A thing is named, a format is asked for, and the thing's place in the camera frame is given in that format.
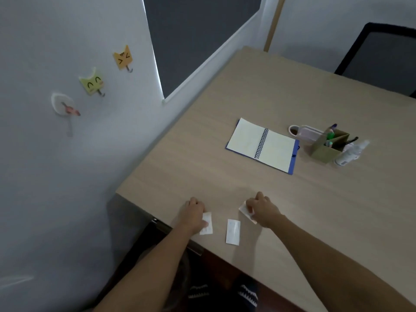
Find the round white wall hook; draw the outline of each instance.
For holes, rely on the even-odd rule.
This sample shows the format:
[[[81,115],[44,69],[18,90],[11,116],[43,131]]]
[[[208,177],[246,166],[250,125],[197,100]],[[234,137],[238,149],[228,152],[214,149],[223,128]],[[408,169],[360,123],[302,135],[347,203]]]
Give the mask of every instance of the round white wall hook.
[[[75,110],[74,100],[68,95],[61,93],[52,93],[51,96],[52,107],[58,115],[69,116],[71,114],[79,115],[79,112]]]

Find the forearm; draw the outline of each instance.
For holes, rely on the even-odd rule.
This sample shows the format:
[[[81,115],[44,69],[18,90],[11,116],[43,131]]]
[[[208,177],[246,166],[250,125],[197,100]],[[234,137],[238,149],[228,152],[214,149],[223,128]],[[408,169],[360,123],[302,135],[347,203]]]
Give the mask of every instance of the forearm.
[[[174,228],[133,267],[94,311],[160,311],[191,235],[184,226]]]
[[[328,311],[415,311],[365,267],[305,232],[285,216],[271,227]]]

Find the white bottle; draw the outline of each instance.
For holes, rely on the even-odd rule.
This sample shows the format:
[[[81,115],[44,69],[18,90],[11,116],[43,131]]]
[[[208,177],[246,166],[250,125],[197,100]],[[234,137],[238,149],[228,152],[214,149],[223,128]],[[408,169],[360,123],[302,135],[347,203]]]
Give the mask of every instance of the white bottle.
[[[358,159],[361,155],[361,152],[365,149],[366,146],[368,146],[369,143],[369,140],[364,140],[363,143],[353,145],[347,151],[336,157],[334,160],[335,164],[344,166],[349,162]]]

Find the table surface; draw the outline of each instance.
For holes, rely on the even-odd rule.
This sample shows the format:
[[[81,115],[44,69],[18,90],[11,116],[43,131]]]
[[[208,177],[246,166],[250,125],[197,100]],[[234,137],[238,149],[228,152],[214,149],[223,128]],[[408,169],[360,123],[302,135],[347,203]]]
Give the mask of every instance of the table surface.
[[[226,150],[240,117],[287,136],[291,124],[324,130],[336,122],[372,143],[337,167],[311,159],[301,142],[288,175]],[[193,240],[299,307],[325,311],[282,242],[238,212],[261,190],[415,303],[415,121],[414,99],[245,47],[117,193],[169,225],[197,197],[212,212],[214,233]],[[241,221],[240,246],[225,243],[227,219]]]

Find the cat face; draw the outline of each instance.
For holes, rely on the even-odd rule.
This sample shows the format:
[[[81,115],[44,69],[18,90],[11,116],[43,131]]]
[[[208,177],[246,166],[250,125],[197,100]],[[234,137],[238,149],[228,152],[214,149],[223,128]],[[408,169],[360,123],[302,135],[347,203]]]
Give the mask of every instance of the cat face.
[[[102,75],[96,70],[96,68],[93,69],[92,76],[90,78],[80,77],[80,82],[90,95],[94,94],[97,90],[100,90],[104,86]]]
[[[114,57],[114,60],[117,62],[117,66],[119,67],[120,70],[122,68],[127,67],[127,65],[133,61],[132,54],[130,53],[130,49],[128,48],[128,45],[126,45],[124,52],[122,52],[121,54],[114,52],[113,57]]]

